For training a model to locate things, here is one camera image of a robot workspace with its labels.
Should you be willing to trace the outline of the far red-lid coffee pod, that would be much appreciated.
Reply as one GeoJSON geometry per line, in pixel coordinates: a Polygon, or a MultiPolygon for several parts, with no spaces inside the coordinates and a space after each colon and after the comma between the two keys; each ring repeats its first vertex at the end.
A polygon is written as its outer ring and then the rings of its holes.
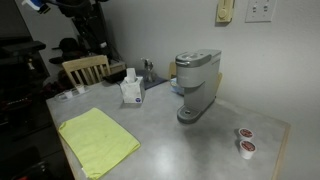
{"type": "Polygon", "coordinates": [[[254,137],[254,133],[247,128],[240,128],[238,130],[239,138],[241,140],[247,140],[250,141],[254,137]]]}

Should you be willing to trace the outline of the white wall switch plate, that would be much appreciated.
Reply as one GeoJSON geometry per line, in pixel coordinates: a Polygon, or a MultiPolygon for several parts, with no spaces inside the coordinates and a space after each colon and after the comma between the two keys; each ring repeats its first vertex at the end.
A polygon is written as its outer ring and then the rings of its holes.
{"type": "Polygon", "coordinates": [[[271,22],[277,0],[249,0],[246,23],[271,22]]]}

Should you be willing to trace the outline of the clear plastic tray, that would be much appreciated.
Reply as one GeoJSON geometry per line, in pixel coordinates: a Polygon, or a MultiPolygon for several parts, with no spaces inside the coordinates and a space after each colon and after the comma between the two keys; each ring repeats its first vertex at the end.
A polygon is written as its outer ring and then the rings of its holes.
{"type": "Polygon", "coordinates": [[[88,93],[90,88],[87,85],[76,85],[74,88],[65,90],[57,94],[54,99],[58,102],[66,102],[68,100],[77,98],[85,93],[88,93]]]}

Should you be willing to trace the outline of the red-lid coffee pod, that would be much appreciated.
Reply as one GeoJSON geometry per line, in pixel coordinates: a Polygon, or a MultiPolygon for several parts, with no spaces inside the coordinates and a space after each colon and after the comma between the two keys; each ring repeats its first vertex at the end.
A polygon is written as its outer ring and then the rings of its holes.
{"type": "Polygon", "coordinates": [[[251,159],[257,150],[254,143],[252,143],[250,141],[246,141],[246,140],[242,140],[239,143],[239,146],[240,146],[240,155],[244,159],[251,159]]]}
{"type": "Polygon", "coordinates": [[[254,133],[247,128],[240,128],[238,130],[239,138],[241,140],[247,140],[250,141],[254,137],[254,133]]]}

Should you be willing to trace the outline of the beige wall thermostat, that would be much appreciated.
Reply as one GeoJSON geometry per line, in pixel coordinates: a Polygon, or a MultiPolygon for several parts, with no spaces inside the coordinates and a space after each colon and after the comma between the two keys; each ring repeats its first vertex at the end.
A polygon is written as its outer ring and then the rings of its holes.
{"type": "Polygon", "coordinates": [[[218,23],[229,23],[232,21],[235,0],[218,0],[216,21],[218,23]]]}

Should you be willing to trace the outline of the near red-lid coffee pod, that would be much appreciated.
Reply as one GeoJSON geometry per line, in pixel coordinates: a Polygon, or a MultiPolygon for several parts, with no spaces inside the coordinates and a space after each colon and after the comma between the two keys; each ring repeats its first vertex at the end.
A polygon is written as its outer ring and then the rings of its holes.
{"type": "Polygon", "coordinates": [[[239,143],[239,146],[240,146],[240,155],[244,159],[251,159],[257,150],[254,143],[252,143],[250,141],[246,141],[246,140],[242,140],[239,143]]]}

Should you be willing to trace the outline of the grey tissue box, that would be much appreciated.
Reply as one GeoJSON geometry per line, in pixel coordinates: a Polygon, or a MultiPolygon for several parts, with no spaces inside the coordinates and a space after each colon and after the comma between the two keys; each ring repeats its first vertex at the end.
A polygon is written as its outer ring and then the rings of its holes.
{"type": "Polygon", "coordinates": [[[144,78],[137,76],[134,68],[126,69],[126,77],[120,83],[123,102],[141,104],[145,97],[144,78]]]}

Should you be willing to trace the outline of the grey pod coffee maker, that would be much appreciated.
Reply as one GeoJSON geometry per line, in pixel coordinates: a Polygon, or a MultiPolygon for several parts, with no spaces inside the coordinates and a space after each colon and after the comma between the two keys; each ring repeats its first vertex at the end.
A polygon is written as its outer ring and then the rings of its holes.
{"type": "Polygon", "coordinates": [[[215,101],[221,50],[200,49],[175,58],[177,84],[184,89],[184,104],[177,119],[193,124],[215,101]]]}

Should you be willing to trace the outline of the dark blue cloth mat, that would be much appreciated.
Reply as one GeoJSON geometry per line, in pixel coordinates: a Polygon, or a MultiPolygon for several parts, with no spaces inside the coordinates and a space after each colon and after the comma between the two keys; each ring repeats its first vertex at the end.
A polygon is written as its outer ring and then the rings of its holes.
{"type": "MultiPolygon", "coordinates": [[[[145,71],[144,70],[137,70],[136,71],[136,75],[144,77],[145,76],[145,71]]],[[[116,80],[116,83],[120,84],[124,80],[125,76],[126,76],[126,72],[122,71],[120,73],[120,77],[116,80]]],[[[166,82],[166,79],[161,78],[158,75],[156,75],[155,79],[152,82],[149,82],[149,81],[145,80],[144,81],[144,87],[145,87],[146,90],[148,90],[148,89],[153,88],[153,87],[155,87],[155,86],[157,86],[159,84],[162,84],[164,82],[166,82]]]]}

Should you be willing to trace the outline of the light wooden chair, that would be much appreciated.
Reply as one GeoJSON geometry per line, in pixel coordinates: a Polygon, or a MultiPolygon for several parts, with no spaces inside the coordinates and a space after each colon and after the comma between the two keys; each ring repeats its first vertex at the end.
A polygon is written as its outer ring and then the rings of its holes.
{"type": "Polygon", "coordinates": [[[90,56],[62,63],[68,78],[73,85],[92,85],[103,81],[110,71],[108,58],[105,55],[90,56]]]}

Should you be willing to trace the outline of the yellow microfiber towel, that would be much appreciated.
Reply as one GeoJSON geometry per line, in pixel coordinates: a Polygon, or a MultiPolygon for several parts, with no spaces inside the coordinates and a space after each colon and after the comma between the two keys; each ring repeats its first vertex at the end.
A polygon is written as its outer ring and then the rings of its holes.
{"type": "Polygon", "coordinates": [[[98,180],[141,146],[98,108],[63,122],[58,131],[90,180],[98,180]]]}

